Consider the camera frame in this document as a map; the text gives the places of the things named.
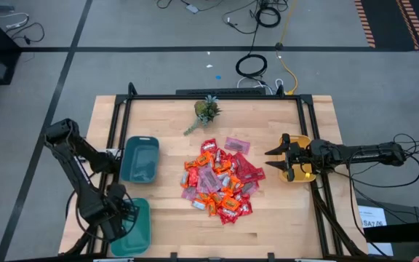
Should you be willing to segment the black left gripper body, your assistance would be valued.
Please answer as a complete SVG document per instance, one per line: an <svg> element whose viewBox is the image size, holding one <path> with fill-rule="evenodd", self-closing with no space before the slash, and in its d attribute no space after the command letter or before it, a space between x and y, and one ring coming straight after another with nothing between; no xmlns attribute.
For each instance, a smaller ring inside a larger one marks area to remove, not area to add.
<svg viewBox="0 0 419 262"><path fill-rule="evenodd" d="M92 187L91 192L85 205L85 220L88 223L99 225L116 218L119 221L136 222L137 206L129 197L124 185L112 183L106 193Z"/></svg>

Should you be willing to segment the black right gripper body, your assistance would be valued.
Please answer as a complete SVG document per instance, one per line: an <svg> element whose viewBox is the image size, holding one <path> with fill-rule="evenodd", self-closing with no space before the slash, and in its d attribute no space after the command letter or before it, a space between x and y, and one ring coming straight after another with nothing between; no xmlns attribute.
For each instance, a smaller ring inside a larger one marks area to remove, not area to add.
<svg viewBox="0 0 419 262"><path fill-rule="evenodd" d="M283 134L283 143L289 143L289 150L283 154L284 160L288 163L288 171L283 172L283 181L292 182L294 179L293 164L310 164L308 162L308 152L306 149L301 149L298 143L292 143L290 136L287 133Z"/></svg>

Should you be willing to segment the yellow plastic bin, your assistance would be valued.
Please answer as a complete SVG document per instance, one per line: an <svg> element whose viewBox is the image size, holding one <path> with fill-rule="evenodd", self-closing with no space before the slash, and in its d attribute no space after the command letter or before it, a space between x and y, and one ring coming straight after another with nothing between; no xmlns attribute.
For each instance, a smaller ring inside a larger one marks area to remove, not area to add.
<svg viewBox="0 0 419 262"><path fill-rule="evenodd" d="M306 149L311 139L305 135L291 135L290 141L298 143L301 149ZM310 183L316 180L316 175L313 174L311 164L293 164L294 179L292 183Z"/></svg>

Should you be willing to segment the light teal plastic bin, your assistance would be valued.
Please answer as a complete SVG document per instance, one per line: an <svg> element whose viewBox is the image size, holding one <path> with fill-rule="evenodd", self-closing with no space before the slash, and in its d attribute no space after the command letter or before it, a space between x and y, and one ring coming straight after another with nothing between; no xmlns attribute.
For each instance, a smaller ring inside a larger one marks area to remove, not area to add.
<svg viewBox="0 0 419 262"><path fill-rule="evenodd" d="M137 215L123 220L127 235L111 243L111 253L116 257L143 254L151 244L151 209L144 198L132 198Z"/></svg>

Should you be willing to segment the dark teal plastic bin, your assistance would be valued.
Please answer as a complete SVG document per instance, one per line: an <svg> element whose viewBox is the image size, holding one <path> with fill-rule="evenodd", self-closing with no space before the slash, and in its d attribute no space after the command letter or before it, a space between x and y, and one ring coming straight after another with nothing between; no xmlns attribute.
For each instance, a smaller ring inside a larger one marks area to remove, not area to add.
<svg viewBox="0 0 419 262"><path fill-rule="evenodd" d="M121 158L120 178L132 183L153 183L159 163L159 141L150 136L132 136Z"/></svg>

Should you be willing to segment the red Skittles candy packet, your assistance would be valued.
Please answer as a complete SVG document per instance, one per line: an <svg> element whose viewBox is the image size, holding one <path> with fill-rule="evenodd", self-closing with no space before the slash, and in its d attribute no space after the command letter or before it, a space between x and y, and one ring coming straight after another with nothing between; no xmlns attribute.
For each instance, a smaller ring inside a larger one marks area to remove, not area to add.
<svg viewBox="0 0 419 262"><path fill-rule="evenodd" d="M222 224L235 223L239 217L237 211L228 210L225 208L218 209L218 215Z"/></svg>
<svg viewBox="0 0 419 262"><path fill-rule="evenodd" d="M188 185L190 187L197 187L199 181L199 168L192 167L188 171Z"/></svg>
<svg viewBox="0 0 419 262"><path fill-rule="evenodd" d="M243 201L239 205L238 215L239 216L245 216L245 215L250 215L250 214L252 214L252 205L251 205L251 202L249 200Z"/></svg>
<svg viewBox="0 0 419 262"><path fill-rule="evenodd" d="M206 140L201 145L201 153L204 154L205 152L210 152L214 154L218 149L218 145L215 138Z"/></svg>
<svg viewBox="0 0 419 262"><path fill-rule="evenodd" d="M222 164L227 160L227 153L221 149L218 148L215 152L214 160L216 164Z"/></svg>

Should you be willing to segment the black bar behind table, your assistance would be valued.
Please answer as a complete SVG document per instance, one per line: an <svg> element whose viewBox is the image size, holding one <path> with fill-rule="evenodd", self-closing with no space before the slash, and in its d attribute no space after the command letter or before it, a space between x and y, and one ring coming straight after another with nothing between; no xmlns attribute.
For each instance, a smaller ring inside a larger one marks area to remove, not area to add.
<svg viewBox="0 0 419 262"><path fill-rule="evenodd" d="M201 90L176 90L176 95L265 95L266 90L262 87L250 88L222 88Z"/></svg>

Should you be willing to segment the small artificial succulent plant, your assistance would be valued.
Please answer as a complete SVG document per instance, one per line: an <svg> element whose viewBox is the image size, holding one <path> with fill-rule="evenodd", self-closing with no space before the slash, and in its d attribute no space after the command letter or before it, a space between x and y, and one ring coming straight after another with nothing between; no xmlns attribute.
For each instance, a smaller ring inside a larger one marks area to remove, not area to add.
<svg viewBox="0 0 419 262"><path fill-rule="evenodd" d="M213 122L216 116L219 116L222 110L218 105L218 97L207 95L204 100L198 100L194 104L196 119L193 124L183 133L190 135L198 127L206 128L210 122Z"/></svg>

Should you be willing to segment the white paper sign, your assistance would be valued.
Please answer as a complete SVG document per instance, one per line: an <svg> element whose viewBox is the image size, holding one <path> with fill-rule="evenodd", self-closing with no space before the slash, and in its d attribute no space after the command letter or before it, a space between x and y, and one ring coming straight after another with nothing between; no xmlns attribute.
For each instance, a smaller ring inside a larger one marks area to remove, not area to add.
<svg viewBox="0 0 419 262"><path fill-rule="evenodd" d="M359 214L364 229L387 225L383 208L359 205ZM380 250L387 256L394 255L391 243L375 243L375 246L368 243L367 246L370 255L381 255Z"/></svg>

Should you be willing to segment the black cabinet with sign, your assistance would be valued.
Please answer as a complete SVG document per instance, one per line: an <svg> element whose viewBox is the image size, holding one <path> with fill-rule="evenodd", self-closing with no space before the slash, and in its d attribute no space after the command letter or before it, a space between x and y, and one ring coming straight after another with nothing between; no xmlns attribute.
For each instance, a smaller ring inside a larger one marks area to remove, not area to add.
<svg viewBox="0 0 419 262"><path fill-rule="evenodd" d="M419 222L419 209L404 205L394 205L385 202L377 204L366 200L357 199L358 206L380 207L384 209L387 226ZM419 255L419 242L383 242L391 243L394 255L389 256L396 260L412 260Z"/></svg>

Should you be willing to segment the black orange striped floor mat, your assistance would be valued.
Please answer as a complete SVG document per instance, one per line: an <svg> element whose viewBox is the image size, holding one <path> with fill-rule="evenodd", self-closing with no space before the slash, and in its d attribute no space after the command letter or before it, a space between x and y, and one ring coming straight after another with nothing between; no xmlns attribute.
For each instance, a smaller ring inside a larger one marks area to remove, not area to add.
<svg viewBox="0 0 419 262"><path fill-rule="evenodd" d="M419 50L419 0L354 0L371 48Z"/></svg>

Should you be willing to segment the black aluminium table frame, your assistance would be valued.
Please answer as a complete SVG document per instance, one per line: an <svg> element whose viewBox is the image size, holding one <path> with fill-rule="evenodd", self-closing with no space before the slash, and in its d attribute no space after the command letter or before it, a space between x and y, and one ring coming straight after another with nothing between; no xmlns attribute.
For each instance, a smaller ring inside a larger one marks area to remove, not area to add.
<svg viewBox="0 0 419 262"><path fill-rule="evenodd" d="M128 183L133 197L151 206L151 245L140 260L156 258L321 258L345 248L325 219L319 218L313 185L288 183L269 166L284 133L341 141L332 98L327 95L279 97L229 96L219 99L221 114L205 129L184 131L195 114L192 96L99 95L89 111L88 142L98 149L120 146L132 136L159 141L158 175L153 183ZM226 138L250 143L247 159L265 178L251 196L252 214L222 224L216 216L182 198L184 164L195 159L201 144Z"/></svg>

